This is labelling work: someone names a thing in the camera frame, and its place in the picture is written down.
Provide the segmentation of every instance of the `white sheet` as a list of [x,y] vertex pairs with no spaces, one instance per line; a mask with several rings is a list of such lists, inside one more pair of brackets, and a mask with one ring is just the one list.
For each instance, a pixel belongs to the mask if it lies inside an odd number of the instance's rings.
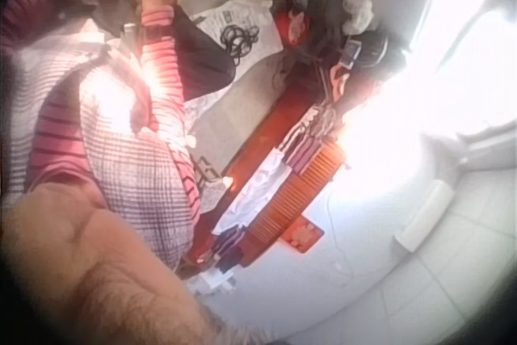
[[[201,17],[206,18],[197,26],[219,45],[221,45],[221,33],[230,24],[236,24],[244,28],[257,26],[260,29],[258,42],[253,45],[250,54],[241,58],[233,83],[238,81],[257,62],[284,49],[270,12],[272,5],[273,1],[271,0],[231,0],[221,7],[191,17],[193,20]],[[228,92],[233,83],[210,95],[201,96],[185,103],[187,114],[185,126],[187,130],[192,128],[192,125]]]
[[291,167],[282,162],[283,158],[284,153],[277,149],[270,152],[219,220],[213,234],[219,235],[235,225],[251,224],[291,174]]

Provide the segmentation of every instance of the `skin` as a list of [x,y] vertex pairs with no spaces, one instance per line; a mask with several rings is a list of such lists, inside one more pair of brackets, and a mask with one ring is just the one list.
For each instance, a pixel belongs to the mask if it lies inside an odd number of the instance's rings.
[[214,343],[222,325],[91,184],[57,176],[2,218],[2,255],[42,317],[84,343]]

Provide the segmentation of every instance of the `white cylinder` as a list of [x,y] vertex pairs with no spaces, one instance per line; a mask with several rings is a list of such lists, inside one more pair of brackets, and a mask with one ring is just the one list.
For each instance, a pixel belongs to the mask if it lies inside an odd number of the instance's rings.
[[422,206],[395,239],[409,252],[415,252],[436,227],[454,198],[454,190],[444,181],[435,180],[427,189]]

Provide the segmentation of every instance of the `person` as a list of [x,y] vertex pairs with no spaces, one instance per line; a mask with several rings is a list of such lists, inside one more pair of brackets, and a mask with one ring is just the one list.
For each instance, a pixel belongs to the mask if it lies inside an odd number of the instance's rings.
[[2,15],[2,266],[67,342],[263,343],[174,274],[200,200],[173,4],[142,0],[141,68],[91,23],[39,34],[59,13],[53,0],[8,0]]

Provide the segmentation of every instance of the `striped shirt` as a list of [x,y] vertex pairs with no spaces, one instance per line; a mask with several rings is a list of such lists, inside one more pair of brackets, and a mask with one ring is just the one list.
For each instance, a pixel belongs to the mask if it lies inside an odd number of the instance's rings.
[[[15,53],[22,48],[41,30],[56,10],[52,0],[8,0],[2,13],[2,51]],[[173,18],[174,9],[165,6],[160,10],[144,13],[142,25],[167,26],[172,24]],[[200,195],[195,185],[192,162],[185,147],[183,84],[179,78],[174,39],[164,36],[161,42],[144,45],[142,52],[141,64],[152,104],[147,127],[167,144],[183,190],[187,194],[191,219],[195,223],[200,216]],[[106,88],[109,87],[109,81],[108,78]],[[48,94],[40,109],[32,139],[26,171],[26,190],[32,190],[54,175],[65,172],[92,182],[99,189],[99,194],[103,193],[85,147],[78,95],[81,89],[78,86],[91,86],[93,89],[96,82],[98,80],[91,75],[75,72]]]

